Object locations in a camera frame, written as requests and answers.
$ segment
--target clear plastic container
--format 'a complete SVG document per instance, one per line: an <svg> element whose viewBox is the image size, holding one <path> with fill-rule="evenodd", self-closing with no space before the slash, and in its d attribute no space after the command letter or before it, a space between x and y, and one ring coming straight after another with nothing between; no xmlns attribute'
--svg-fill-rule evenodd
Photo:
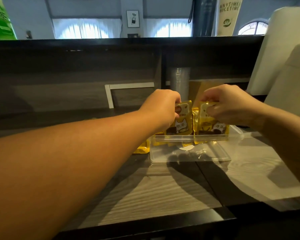
<svg viewBox="0 0 300 240"><path fill-rule="evenodd" d="M243 133L235 125L230 125L228 135L154 135L150 138L150 160L153 163L230 161L242 139Z"/></svg>

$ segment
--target white curtain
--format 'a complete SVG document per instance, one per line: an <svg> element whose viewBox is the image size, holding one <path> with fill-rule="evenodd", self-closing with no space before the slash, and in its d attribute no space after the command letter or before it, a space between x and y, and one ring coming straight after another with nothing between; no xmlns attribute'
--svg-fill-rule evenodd
<svg viewBox="0 0 300 240"><path fill-rule="evenodd" d="M56 39L120 38L122 22L119 18L53 19Z"/></svg>
<svg viewBox="0 0 300 240"><path fill-rule="evenodd" d="M144 36L153 37L190 37L192 23L187 18L146 18Z"/></svg>

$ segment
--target cartoon cat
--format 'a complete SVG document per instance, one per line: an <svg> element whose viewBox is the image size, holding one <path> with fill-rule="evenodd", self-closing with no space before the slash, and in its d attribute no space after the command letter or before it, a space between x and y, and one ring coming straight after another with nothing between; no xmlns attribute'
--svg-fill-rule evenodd
<svg viewBox="0 0 300 240"><path fill-rule="evenodd" d="M177 134L178 134L178 133L181 133L181 132L186 132L186 131L189 130L186 119L184 119L184 120L181 121L181 122L178 122L178 121L176 120L175 127L176 127L176 133L177 133Z"/></svg>
<svg viewBox="0 0 300 240"><path fill-rule="evenodd" d="M226 130L226 124L217 122L211 131L213 131L216 135L224 134Z"/></svg>

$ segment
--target black and white illustration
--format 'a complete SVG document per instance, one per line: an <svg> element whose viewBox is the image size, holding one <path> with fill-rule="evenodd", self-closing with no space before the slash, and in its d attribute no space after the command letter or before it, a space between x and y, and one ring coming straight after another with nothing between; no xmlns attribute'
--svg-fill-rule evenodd
<svg viewBox="0 0 300 240"><path fill-rule="evenodd" d="M139 11L127 11L128 28L139 28Z"/></svg>

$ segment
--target window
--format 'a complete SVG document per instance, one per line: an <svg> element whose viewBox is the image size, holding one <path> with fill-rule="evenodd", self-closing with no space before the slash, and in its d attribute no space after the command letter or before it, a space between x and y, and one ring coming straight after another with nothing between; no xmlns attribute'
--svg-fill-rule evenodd
<svg viewBox="0 0 300 240"><path fill-rule="evenodd" d="M190 37L192 23L187 18L148 18L144 20L145 37Z"/></svg>
<svg viewBox="0 0 300 240"><path fill-rule="evenodd" d="M67 18L52 21L56 39L120 38L120 19Z"/></svg>
<svg viewBox="0 0 300 240"><path fill-rule="evenodd" d="M262 21L254 21L244 25L238 32L238 35L265 35L268 24Z"/></svg>

